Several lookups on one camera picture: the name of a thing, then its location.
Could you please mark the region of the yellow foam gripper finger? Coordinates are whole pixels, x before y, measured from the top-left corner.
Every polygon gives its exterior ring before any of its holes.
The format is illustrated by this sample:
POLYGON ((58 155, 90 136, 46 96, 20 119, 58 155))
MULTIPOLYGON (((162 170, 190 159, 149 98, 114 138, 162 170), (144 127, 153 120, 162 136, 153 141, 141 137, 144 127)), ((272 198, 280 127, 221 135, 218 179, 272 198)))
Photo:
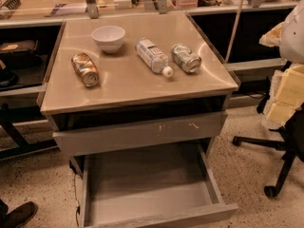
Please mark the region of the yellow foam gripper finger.
POLYGON ((265 47, 279 47, 281 45, 281 31, 282 31, 283 23, 279 23, 274 26, 267 33, 262 35, 259 39, 259 43, 265 47))
POLYGON ((284 72, 276 70, 270 86, 270 99, 263 110, 262 124, 278 129, 288 122, 304 103, 304 66, 291 64, 284 72))

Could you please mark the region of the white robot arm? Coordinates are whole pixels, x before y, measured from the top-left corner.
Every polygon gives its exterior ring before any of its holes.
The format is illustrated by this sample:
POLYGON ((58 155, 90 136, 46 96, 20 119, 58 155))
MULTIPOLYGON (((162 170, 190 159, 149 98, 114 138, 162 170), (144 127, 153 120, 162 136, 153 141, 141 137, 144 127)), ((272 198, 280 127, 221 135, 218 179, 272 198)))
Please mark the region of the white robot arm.
POLYGON ((279 47, 280 57, 291 62, 271 80, 270 99, 263 110, 264 125, 271 129, 284 126, 304 103, 304 0, 285 20, 262 35, 266 47, 279 47))

